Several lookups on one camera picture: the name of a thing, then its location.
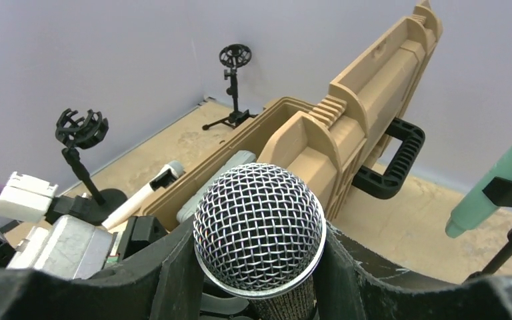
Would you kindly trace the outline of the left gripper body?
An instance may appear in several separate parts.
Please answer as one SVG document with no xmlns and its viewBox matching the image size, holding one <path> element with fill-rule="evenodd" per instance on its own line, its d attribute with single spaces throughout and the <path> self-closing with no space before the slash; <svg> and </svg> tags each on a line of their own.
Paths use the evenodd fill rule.
<svg viewBox="0 0 512 320">
<path fill-rule="evenodd" d="M 153 216 L 131 217 L 115 252 L 122 261 L 166 236 L 168 232 Z"/>
</svg>

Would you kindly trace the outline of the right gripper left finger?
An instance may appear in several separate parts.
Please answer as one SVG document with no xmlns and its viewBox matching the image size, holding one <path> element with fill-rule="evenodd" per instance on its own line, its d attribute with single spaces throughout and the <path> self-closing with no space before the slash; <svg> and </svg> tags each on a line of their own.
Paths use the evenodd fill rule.
<svg viewBox="0 0 512 320">
<path fill-rule="evenodd" d="M 198 319 L 193 221 L 90 279 L 0 269 L 0 319 Z"/>
</svg>

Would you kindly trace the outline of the green microphone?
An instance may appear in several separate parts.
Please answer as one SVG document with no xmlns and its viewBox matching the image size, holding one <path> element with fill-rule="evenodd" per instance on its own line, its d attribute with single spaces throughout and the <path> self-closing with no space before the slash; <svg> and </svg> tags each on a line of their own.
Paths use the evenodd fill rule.
<svg viewBox="0 0 512 320">
<path fill-rule="evenodd" d="M 512 146 L 452 209 L 445 234 L 456 238 L 479 227 L 503 206 L 501 198 L 510 194 L 511 186 Z"/>
</svg>

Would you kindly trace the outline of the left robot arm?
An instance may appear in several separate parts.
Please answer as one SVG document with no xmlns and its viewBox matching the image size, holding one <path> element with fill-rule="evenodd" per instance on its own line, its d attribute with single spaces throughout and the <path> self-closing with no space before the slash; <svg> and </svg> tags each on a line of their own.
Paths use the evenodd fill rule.
<svg viewBox="0 0 512 320">
<path fill-rule="evenodd" d="M 62 279 L 86 279 L 167 235 L 152 216 L 132 216 L 122 232 L 110 233 L 71 215 L 50 229 L 33 227 L 12 247 L 0 237 L 0 268 L 34 269 Z"/>
</svg>

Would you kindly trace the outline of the black silver microphone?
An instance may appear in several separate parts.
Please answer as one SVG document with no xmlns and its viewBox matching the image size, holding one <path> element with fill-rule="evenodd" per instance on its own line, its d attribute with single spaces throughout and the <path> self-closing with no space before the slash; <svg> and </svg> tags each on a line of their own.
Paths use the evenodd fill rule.
<svg viewBox="0 0 512 320">
<path fill-rule="evenodd" d="M 294 173 L 247 163 L 224 174 L 193 216 L 195 256 L 223 291 L 259 319 L 313 319 L 313 272 L 326 242 L 317 196 Z"/>
</svg>

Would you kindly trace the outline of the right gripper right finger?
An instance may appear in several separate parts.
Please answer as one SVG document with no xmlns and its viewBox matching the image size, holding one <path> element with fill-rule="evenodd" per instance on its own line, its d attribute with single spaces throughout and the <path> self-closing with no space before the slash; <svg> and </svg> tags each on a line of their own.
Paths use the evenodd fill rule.
<svg viewBox="0 0 512 320">
<path fill-rule="evenodd" d="M 320 319 L 512 319 L 512 276 L 456 285 L 395 264 L 327 224 Z"/>
</svg>

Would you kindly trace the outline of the white microphone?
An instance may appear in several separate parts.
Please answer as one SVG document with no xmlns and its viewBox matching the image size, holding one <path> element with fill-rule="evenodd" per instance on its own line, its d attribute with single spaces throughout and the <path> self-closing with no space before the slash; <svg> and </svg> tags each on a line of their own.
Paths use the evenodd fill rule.
<svg viewBox="0 0 512 320">
<path fill-rule="evenodd" d="M 161 170 L 158 172 L 158 174 L 164 169 L 171 169 L 172 172 L 178 178 L 180 178 L 184 174 L 184 167 L 177 160 L 173 160 L 173 161 L 166 163 L 161 168 Z M 130 198 L 128 198 L 128 200 L 126 200 L 122 205 L 120 205 L 118 208 L 116 208 L 116 210 L 114 210 L 106 218 L 106 220 L 104 220 L 101 223 L 101 226 L 104 227 L 106 230 L 110 230 L 110 229 L 122 224 L 126 220 L 128 220 L 128 218 L 130 218 L 130 216 L 132 216 L 140 208 L 142 202 L 144 202 L 144 200 L 146 200 L 146 198 L 148 198 L 148 196 L 150 196 L 151 194 L 153 194 L 155 192 L 149 186 L 149 182 L 144 184 L 144 186 L 142 186 L 142 188 L 140 188 L 140 190 L 138 190 L 135 194 L 133 194 Z"/>
</svg>

